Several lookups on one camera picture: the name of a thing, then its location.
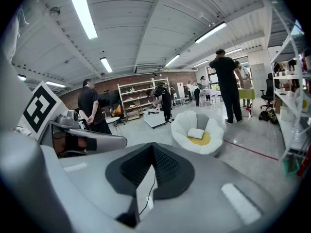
person's hand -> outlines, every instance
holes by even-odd
[[[93,123],[94,121],[94,116],[90,116],[88,119],[87,119],[87,124],[90,125],[91,123]]]

pillow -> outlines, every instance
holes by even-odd
[[[193,138],[197,138],[197,139],[202,139],[204,132],[205,132],[204,130],[191,128],[188,131],[188,136],[193,137]]]

white shelving unit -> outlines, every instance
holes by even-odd
[[[145,107],[145,106],[151,105],[152,102],[140,103],[140,100],[146,98],[147,96],[141,96],[141,97],[138,96],[137,98],[126,99],[126,100],[124,99],[124,96],[128,96],[128,95],[135,94],[135,93],[140,93],[140,92],[144,92],[145,93],[148,90],[154,89],[158,82],[165,82],[165,83],[167,83],[168,91],[170,91],[169,79],[167,77],[165,79],[158,79],[158,80],[155,80],[155,79],[152,78],[152,79],[150,79],[148,81],[142,81],[142,82],[137,82],[137,83],[130,83],[130,84],[125,84],[125,85],[119,85],[118,84],[118,90],[119,90],[120,99],[121,99],[121,102],[122,102],[122,107],[123,107],[123,111],[124,111],[126,120],[129,120],[128,115],[127,115],[127,111],[131,111],[133,109],[137,109],[138,107],[140,107],[140,113],[142,114],[142,108]],[[146,85],[146,84],[148,84],[150,87],[149,88],[144,88],[144,89],[138,89],[138,90],[130,91],[130,92],[122,92],[122,90],[125,89],[125,88],[132,88],[132,87],[135,87],[135,86]],[[139,106],[129,107],[128,102],[136,101],[136,100],[139,101],[140,105]]]
[[[281,50],[277,52],[277,54],[270,61],[272,73],[274,73],[273,67],[275,62],[288,62],[293,58],[296,58],[297,60],[297,66],[295,68],[294,74],[273,77],[273,79],[299,79],[299,96],[302,98],[302,79],[311,79],[311,73],[302,73],[301,64],[299,61],[299,54],[303,53],[308,48],[308,45],[306,43],[304,35],[292,35],[290,29],[288,28],[288,25],[286,24],[279,11],[273,5],[272,9],[279,17],[288,35],[282,44]],[[304,143],[306,142],[308,136],[306,133],[301,133],[304,129],[300,124],[300,117],[311,117],[311,113],[302,112],[302,100],[299,100],[299,103],[296,104],[294,99],[294,92],[292,91],[283,91],[274,87],[274,100],[275,96],[278,96],[283,101],[283,104],[285,104],[295,115],[295,119],[293,122],[281,120],[280,115],[276,115],[281,127],[285,143],[285,151],[281,157],[281,160],[283,160],[288,154],[292,154],[290,150],[306,152],[309,149],[310,142],[304,146]]]

yellow seat cushion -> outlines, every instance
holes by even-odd
[[[188,136],[188,139],[193,142],[194,144],[204,146],[207,145],[210,142],[210,135],[207,132],[204,132],[202,139],[194,138]]]

green tablecloth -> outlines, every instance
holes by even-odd
[[[255,99],[255,91],[253,88],[251,89],[239,89],[240,99]]]

